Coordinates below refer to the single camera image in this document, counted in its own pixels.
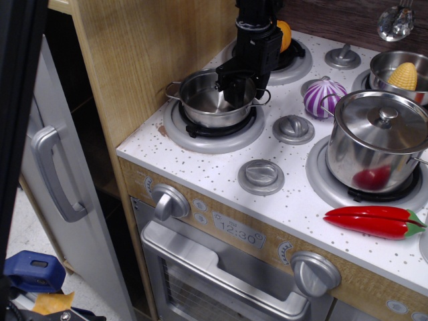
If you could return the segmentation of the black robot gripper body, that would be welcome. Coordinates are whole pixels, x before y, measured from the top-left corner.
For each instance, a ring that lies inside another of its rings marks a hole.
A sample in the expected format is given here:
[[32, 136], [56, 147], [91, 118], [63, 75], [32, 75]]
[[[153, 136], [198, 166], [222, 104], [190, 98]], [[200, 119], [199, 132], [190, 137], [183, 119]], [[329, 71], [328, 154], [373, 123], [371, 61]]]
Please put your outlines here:
[[280, 58], [283, 33], [277, 26], [277, 12], [283, 1], [236, 1], [237, 40], [235, 56], [216, 69], [216, 87], [227, 100], [242, 100], [246, 81], [252, 80], [260, 99], [271, 71]]

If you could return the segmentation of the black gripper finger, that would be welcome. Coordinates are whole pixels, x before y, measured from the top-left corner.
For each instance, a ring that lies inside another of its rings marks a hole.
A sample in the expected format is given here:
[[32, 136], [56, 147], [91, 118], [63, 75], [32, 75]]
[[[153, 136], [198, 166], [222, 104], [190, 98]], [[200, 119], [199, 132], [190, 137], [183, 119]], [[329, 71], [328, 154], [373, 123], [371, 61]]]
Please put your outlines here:
[[225, 100], [233, 107], [243, 107], [252, 102], [255, 85], [251, 78], [234, 79], [224, 90]]

